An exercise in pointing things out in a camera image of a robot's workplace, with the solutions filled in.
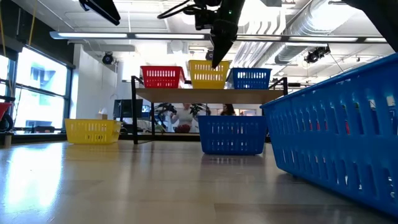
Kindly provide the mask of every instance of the person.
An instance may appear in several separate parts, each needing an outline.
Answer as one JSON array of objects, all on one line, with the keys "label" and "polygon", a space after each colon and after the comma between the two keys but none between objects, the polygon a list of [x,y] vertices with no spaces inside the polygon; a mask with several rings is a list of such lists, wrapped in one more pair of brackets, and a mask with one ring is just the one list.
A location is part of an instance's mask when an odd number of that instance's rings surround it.
[{"label": "person", "polygon": [[223,112],[220,114],[221,116],[234,116],[235,110],[232,104],[223,104]]},{"label": "person", "polygon": [[193,115],[191,114],[191,104],[190,103],[183,103],[183,109],[177,111],[177,113],[172,113],[170,115],[171,117],[171,122],[172,124],[178,123],[178,127],[175,129],[176,133],[189,133],[192,132],[192,120],[195,119],[197,121],[197,118],[194,118]]}]

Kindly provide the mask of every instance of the wooden shelf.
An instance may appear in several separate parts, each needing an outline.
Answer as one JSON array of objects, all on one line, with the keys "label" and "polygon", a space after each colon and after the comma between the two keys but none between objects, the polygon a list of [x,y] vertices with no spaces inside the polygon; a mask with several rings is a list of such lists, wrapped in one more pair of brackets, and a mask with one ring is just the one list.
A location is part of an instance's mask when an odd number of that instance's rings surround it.
[{"label": "wooden shelf", "polygon": [[153,103],[235,103],[264,104],[280,96],[282,90],[203,90],[138,88],[138,96]]}]

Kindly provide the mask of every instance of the blue basket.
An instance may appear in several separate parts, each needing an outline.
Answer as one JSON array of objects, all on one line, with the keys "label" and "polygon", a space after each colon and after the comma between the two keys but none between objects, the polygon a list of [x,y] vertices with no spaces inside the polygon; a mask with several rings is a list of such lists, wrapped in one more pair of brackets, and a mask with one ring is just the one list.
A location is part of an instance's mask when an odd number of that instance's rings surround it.
[{"label": "blue basket", "polygon": [[271,69],[232,68],[228,82],[236,90],[268,90]]},{"label": "blue basket", "polygon": [[255,155],[266,139],[265,116],[199,116],[201,148],[206,154]]},{"label": "blue basket", "polygon": [[398,54],[261,106],[277,166],[398,217]]}]

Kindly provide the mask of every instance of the yellow basket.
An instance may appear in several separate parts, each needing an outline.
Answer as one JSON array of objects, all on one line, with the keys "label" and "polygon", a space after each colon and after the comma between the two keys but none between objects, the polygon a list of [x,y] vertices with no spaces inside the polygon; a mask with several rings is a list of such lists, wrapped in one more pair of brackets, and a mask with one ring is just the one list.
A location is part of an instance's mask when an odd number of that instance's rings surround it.
[{"label": "yellow basket", "polygon": [[215,69],[210,60],[190,60],[192,87],[196,89],[223,89],[229,62],[221,62]]},{"label": "yellow basket", "polygon": [[111,144],[119,139],[121,122],[100,119],[65,119],[68,142]]}]

